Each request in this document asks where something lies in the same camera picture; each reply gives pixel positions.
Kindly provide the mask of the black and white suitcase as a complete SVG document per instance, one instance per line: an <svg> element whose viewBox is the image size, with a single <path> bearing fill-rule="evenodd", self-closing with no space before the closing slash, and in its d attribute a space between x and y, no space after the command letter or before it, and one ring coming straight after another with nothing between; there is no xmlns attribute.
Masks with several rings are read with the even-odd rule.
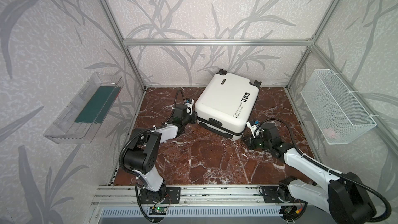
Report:
<svg viewBox="0 0 398 224"><path fill-rule="evenodd" d="M220 69L195 103L198 125L222 137L240 139L261 84Z"/></svg>

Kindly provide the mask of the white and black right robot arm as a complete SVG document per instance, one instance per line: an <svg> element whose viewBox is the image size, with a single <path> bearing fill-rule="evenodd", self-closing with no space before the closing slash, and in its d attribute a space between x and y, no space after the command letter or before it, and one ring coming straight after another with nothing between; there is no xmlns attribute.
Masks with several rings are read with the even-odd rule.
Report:
<svg viewBox="0 0 398 224"><path fill-rule="evenodd" d="M249 149L268 151L313 181L312 184L305 183L295 176L281 180L276 190L280 201L304 201L330 214L338 224L364 224L376 216L368 191L355 174L333 172L304 154L294 141L282 141L273 122L252 120L247 122L247 127L251 136L243 140Z"/></svg>

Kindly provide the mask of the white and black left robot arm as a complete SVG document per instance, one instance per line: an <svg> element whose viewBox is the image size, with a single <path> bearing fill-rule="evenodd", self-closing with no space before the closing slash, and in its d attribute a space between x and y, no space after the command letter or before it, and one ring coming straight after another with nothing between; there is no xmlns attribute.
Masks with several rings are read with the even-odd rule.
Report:
<svg viewBox="0 0 398 224"><path fill-rule="evenodd" d="M183 104L176 104L173 107L169 121L163 125L133 130L132 136L120 151L119 168L135 175L136 179L142 182L136 184L137 188L158 195L160 198L165 197L165 182L155 167L159 147L162 142L182 135L186 125L196 123L197 116L193 106L194 100L187 99Z"/></svg>

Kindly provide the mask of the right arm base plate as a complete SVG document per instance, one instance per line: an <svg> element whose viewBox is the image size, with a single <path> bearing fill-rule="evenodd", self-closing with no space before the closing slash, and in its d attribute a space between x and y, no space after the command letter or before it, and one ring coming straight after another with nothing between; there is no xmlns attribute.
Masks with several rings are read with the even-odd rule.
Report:
<svg viewBox="0 0 398 224"><path fill-rule="evenodd" d="M260 186L259 193L263 197L264 203L290 203L280 197L278 186Z"/></svg>

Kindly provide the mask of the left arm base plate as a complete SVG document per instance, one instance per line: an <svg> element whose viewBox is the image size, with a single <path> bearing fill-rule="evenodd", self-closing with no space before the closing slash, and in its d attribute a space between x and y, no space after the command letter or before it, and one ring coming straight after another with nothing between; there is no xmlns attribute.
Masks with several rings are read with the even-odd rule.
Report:
<svg viewBox="0 0 398 224"><path fill-rule="evenodd" d="M179 204L180 196L180 187L163 187L158 192L141 189L138 193L141 204Z"/></svg>

